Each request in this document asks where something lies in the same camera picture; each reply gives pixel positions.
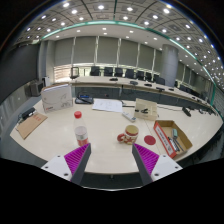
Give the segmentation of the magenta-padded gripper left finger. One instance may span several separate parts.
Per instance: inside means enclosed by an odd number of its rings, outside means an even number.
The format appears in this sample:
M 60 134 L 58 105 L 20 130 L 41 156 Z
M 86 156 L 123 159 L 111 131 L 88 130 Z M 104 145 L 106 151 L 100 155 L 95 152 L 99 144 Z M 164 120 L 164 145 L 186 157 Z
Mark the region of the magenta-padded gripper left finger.
M 68 180 L 76 185 L 81 183 L 84 171 L 91 155 L 91 144 L 69 152 L 66 155 L 58 155 L 42 166 L 42 169 L 58 177 Z

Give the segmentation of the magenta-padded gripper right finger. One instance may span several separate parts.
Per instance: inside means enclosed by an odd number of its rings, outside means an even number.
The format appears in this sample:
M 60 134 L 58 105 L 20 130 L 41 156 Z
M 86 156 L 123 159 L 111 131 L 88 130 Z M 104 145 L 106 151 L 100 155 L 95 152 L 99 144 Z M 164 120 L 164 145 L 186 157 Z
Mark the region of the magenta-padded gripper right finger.
M 158 155 L 136 143 L 132 145 L 132 154 L 135 158 L 143 185 L 152 183 L 182 169 L 168 155 Z

